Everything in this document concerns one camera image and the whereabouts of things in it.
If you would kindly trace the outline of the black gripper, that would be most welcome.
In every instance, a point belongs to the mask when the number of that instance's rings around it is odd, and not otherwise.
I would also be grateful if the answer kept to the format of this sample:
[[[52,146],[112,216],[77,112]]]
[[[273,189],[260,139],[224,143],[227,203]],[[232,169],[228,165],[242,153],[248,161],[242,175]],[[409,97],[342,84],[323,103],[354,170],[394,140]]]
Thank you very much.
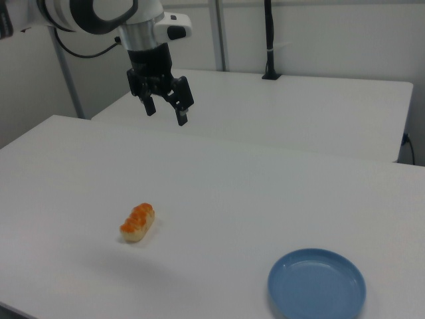
[[[131,69],[127,71],[130,92],[152,116],[156,108],[151,94],[165,96],[175,110],[179,126],[184,126],[189,107],[194,104],[189,82],[185,76],[174,78],[169,45],[159,45],[146,51],[128,51]]]

